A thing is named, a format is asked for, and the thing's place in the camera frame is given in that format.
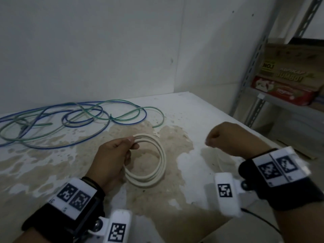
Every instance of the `white table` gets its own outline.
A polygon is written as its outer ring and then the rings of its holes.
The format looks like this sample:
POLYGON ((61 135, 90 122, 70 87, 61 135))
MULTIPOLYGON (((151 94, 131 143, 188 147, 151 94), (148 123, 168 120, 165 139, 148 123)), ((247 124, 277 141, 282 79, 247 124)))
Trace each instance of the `white table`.
MULTIPOLYGON (((156 187, 139 189, 123 184, 114 191, 111 202, 105 204, 107 212, 109 208, 121 208, 131 209, 136 214, 129 242, 159 243, 164 242, 163 239, 166 242, 197 242, 227 220, 217 212, 213 177, 220 170, 215 163, 215 150, 204 144, 206 135, 224 121, 240 124, 253 134, 260 135, 189 92, 129 101, 139 106, 159 108, 166 116, 164 124, 155 129, 148 122, 128 128, 110 124, 107 132, 96 139, 55 151, 26 149, 18 143, 0 149, 2 242, 16 237, 21 223, 69 176, 85 174, 100 143, 139 131, 159 136, 167 157, 171 158, 164 179, 156 187)), ((117 116, 132 107, 107 105, 104 109, 117 116)), ((147 121, 155 125, 160 119, 159 113, 148 110, 147 121)), ((51 121, 59 123, 59 120, 57 116, 51 121)), ((102 124, 103 121, 99 121, 78 130, 64 129, 44 139, 41 145, 76 140, 94 133, 102 124)), ((243 206, 252 203, 255 198, 254 194, 245 195, 243 206)))

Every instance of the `cable coil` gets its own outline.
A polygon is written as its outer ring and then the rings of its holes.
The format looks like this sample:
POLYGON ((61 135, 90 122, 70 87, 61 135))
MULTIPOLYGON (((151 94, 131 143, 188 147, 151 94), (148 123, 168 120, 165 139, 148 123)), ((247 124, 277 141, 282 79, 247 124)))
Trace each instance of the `cable coil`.
POLYGON ((135 175, 135 174, 131 173, 124 166, 125 176, 129 180, 130 183, 132 183, 133 185, 135 185, 137 187, 141 187, 141 188, 150 187, 150 186, 158 183, 160 181, 160 179, 162 178, 162 176, 164 175, 164 172, 167 167, 167 156, 166 156, 164 148, 161 145, 161 143, 159 142, 159 140, 156 139, 155 137, 153 137, 152 135, 136 134, 136 135, 134 135, 134 138, 135 138, 135 143, 148 142, 148 143, 153 144, 157 148, 157 150, 160 154, 160 160, 159 160, 159 163, 158 163, 157 167, 155 168, 155 170, 151 174, 148 174, 146 176, 135 175))

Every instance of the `forearm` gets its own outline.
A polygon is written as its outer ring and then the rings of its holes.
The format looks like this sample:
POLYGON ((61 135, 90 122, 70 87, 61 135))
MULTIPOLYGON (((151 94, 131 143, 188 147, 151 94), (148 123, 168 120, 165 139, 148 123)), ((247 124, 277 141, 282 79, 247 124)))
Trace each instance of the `forearm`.
POLYGON ((19 236, 13 243, 50 243, 36 229, 30 228, 19 236))
POLYGON ((314 202, 289 211, 274 211, 285 243, 324 242, 324 203, 314 202))

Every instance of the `hand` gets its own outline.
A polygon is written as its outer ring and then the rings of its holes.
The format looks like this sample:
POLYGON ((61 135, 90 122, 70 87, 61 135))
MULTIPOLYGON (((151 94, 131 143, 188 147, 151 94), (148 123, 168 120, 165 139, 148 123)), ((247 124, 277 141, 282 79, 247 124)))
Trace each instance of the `hand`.
POLYGON ((138 143, 134 143, 134 137, 114 139, 102 144, 86 174, 105 191, 110 191, 124 174, 123 165, 131 161, 130 149, 138 149, 138 143))
POLYGON ((217 147, 232 156, 249 159, 271 149, 260 138, 238 124, 223 122, 208 134, 205 144, 217 147))

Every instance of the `black bracelet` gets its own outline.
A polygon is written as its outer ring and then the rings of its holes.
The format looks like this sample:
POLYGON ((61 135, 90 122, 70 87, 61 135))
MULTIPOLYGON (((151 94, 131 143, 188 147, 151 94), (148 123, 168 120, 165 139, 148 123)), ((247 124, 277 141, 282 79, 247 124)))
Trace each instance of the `black bracelet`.
POLYGON ((96 183, 94 180, 92 180, 89 177, 83 177, 83 178, 81 178, 81 180, 83 180, 84 182, 86 182, 87 184, 89 184, 91 187, 94 187, 95 189, 97 189, 97 196, 98 196, 98 198, 100 198, 102 201, 104 200, 104 198, 106 196, 106 193, 98 185, 98 183, 96 183))

